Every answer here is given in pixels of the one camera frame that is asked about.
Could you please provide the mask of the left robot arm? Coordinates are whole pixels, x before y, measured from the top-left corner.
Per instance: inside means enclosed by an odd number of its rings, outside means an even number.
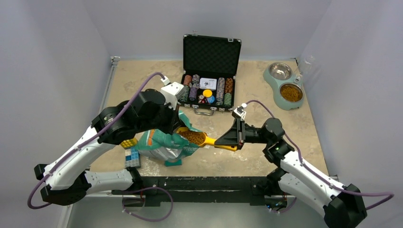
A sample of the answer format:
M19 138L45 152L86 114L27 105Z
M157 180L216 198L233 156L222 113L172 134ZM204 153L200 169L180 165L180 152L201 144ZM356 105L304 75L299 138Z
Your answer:
M46 204L67 206L84 196L106 190L137 194L143 180L135 168L113 172L91 172L89 166L101 155L137 133L158 129L174 133L179 119L178 86L160 91L147 89L133 99L105 108L68 152L51 164L38 164L36 178Z

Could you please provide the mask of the green pet food bag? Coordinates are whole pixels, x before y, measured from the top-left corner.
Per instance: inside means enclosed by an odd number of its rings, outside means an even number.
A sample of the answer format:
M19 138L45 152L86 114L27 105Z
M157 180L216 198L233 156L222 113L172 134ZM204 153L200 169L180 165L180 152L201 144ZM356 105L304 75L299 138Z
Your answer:
M165 162L189 157L199 149L199 146L190 143L177 133L165 134L153 129L143 133L135 148L142 156Z

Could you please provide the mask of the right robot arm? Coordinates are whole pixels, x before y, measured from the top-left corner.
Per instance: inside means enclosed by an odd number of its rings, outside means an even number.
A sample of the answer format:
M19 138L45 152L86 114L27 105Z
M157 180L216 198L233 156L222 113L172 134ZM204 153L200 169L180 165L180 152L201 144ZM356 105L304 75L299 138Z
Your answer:
M214 143L237 150L245 143L261 143L266 159L277 166L267 176L267 194L289 193L309 205L329 228L355 228L366 217L367 210L353 184L348 186L330 178L300 157L284 140L285 130L277 118L269 118L260 127L235 118L233 126Z

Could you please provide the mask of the yellow plastic scoop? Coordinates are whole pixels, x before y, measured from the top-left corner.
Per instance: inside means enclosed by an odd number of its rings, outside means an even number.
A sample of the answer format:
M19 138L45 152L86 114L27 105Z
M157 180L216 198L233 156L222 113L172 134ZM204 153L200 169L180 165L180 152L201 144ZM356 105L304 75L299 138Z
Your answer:
M220 148L233 152L237 150L236 146L216 145L216 139L209 137L205 132L191 131L187 127L181 127L177 130L176 133L187 139L190 143L196 144L199 147L213 146L215 148Z

